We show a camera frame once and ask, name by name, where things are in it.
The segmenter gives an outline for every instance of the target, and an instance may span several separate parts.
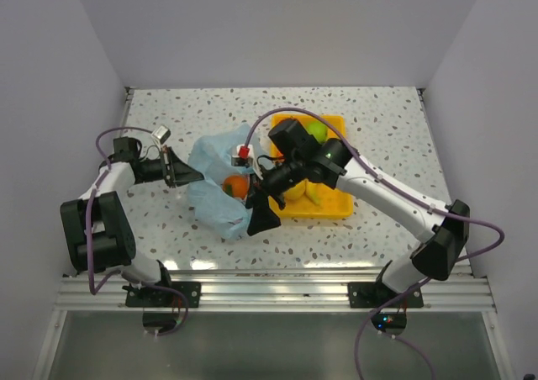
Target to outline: terrazzo surface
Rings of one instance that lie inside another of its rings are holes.
[[[341,115],[348,140],[371,162],[427,195],[449,200],[414,87],[137,89],[125,125],[168,126],[167,144],[186,161],[194,141],[209,135],[208,129],[217,133],[252,124],[284,106]],[[270,124],[266,120],[257,130],[266,150]],[[129,135],[151,143],[147,134]],[[156,156],[155,149],[150,156]],[[221,239],[194,218],[184,187],[139,185],[122,202],[138,251],[170,269],[382,267],[415,245],[407,230],[360,200],[347,219],[284,219],[278,229],[237,241]]]

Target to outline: white wall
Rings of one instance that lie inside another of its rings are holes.
[[[82,0],[138,87],[416,85],[475,0]]]
[[[537,15],[536,0],[477,0],[426,90],[451,194],[507,232],[475,266],[491,281],[518,378],[538,374]],[[491,240],[473,234],[472,249]]]
[[[68,267],[60,204],[96,174],[124,89],[79,0],[0,0],[0,378],[34,368]]]

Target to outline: yellow tray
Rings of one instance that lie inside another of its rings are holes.
[[[344,119],[338,115],[321,115],[323,118],[335,126],[345,136]],[[298,120],[303,126],[314,121],[314,118],[308,115],[278,113],[272,117],[272,126],[287,118]],[[336,135],[329,130],[329,138],[335,138]],[[271,144],[271,156],[280,156],[276,146]],[[281,218],[317,218],[317,219],[343,219],[353,214],[353,199],[348,193],[343,193],[338,189],[318,184],[318,195],[320,204],[315,205],[312,201],[303,195],[297,201],[288,201],[286,199],[286,208],[280,210],[277,203],[269,198],[271,209]]]

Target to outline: green apple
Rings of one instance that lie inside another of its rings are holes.
[[[328,128],[322,122],[314,121],[307,125],[306,131],[311,134],[320,145],[327,141]]]

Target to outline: orange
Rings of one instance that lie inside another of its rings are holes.
[[[249,192],[249,182],[243,176],[229,176],[224,180],[222,189],[232,198],[245,199]]]

